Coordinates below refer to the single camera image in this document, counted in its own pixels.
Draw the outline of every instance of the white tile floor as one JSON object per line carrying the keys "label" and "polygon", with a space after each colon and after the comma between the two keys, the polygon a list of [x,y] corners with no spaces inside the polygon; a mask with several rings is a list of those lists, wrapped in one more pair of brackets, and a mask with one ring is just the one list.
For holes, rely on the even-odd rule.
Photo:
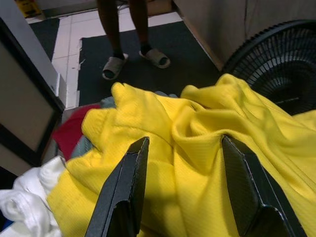
{"label": "white tile floor", "polygon": [[[149,27],[182,21],[176,12],[149,18]],[[119,31],[134,30],[129,8],[119,11]],[[66,108],[78,106],[80,39],[105,35],[97,11],[61,17],[52,64],[67,83]]]}

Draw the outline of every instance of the slipper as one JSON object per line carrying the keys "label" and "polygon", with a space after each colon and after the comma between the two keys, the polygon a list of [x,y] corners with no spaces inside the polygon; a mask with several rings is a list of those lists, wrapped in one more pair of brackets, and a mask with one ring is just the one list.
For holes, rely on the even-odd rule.
{"label": "slipper", "polygon": [[[124,53],[124,60],[116,57],[110,57],[108,62],[103,68],[103,74],[102,77],[106,80],[114,80],[118,77],[120,71],[122,70],[124,64],[127,62],[128,54]],[[109,78],[105,75],[105,71],[108,70],[113,73],[113,77]]]}
{"label": "slipper", "polygon": [[[151,61],[151,63],[158,68],[167,68],[170,66],[171,63],[170,59],[156,48],[149,50],[145,55],[143,55],[142,52],[139,51],[139,55]],[[159,62],[162,58],[166,58],[166,62],[161,65]]]}

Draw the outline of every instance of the black fan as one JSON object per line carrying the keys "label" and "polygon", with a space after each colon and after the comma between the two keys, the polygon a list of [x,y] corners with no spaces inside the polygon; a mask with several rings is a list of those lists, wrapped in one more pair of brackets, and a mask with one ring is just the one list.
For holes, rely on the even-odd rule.
{"label": "black fan", "polygon": [[222,70],[289,114],[316,108],[316,21],[282,23],[246,41]]}

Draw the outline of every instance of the wall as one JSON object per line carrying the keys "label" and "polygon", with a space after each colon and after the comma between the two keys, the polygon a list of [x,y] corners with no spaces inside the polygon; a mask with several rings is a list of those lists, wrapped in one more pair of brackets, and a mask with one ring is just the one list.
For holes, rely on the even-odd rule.
{"label": "wall", "polygon": [[265,28],[285,21],[316,19],[315,0],[174,1],[219,70],[245,42],[245,36],[249,39]]}
{"label": "wall", "polygon": [[96,0],[37,0],[45,16],[57,16],[97,8]]}

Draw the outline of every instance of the yellow fabric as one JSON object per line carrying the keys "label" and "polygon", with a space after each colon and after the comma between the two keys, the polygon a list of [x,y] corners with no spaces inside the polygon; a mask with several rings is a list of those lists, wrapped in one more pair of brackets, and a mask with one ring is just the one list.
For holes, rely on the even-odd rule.
{"label": "yellow fabric", "polygon": [[187,86],[168,98],[116,83],[116,109],[90,111],[83,133],[96,148],[67,163],[48,196],[66,237],[84,236],[102,185],[129,145],[150,138],[141,237],[238,236],[221,137],[258,156],[284,190],[308,236],[316,236],[316,113],[291,117],[242,80]]}

